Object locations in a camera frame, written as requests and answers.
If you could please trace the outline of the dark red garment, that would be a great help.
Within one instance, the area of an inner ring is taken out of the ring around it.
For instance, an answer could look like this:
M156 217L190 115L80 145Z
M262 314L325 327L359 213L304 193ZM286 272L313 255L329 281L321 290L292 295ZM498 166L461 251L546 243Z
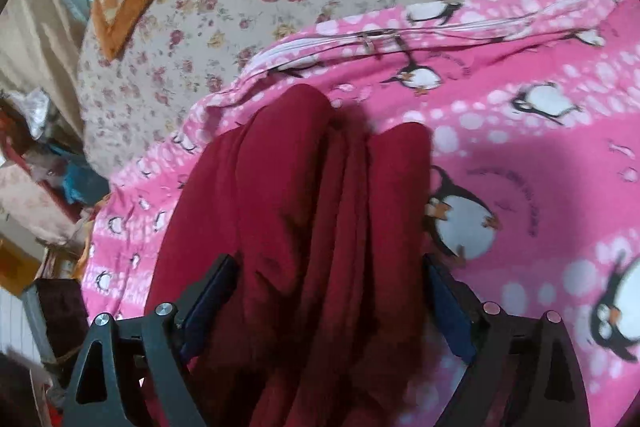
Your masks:
M369 129L300 84L209 144L190 173L148 301L221 255L233 295L190 369L209 426L386 426L422 363L422 220L431 135Z

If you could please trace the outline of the teal blue cloth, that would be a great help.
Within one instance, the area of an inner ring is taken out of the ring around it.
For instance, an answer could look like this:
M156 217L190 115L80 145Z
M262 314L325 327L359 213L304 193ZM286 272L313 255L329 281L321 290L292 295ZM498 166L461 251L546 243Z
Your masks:
M107 179L93 171L85 162L77 160L66 162L62 189L66 202L83 206L96 205L110 193Z

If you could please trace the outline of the pink penguin duvet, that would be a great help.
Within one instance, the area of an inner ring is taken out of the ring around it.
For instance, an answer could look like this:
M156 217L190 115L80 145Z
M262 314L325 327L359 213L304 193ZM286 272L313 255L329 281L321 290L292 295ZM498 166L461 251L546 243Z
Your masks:
M639 0L440 1L327 20L255 55L111 179L81 281L90 315L148 300L181 184L217 134L307 83L375 131L433 133L434 244L480 297L558 310L590 419L639 390Z

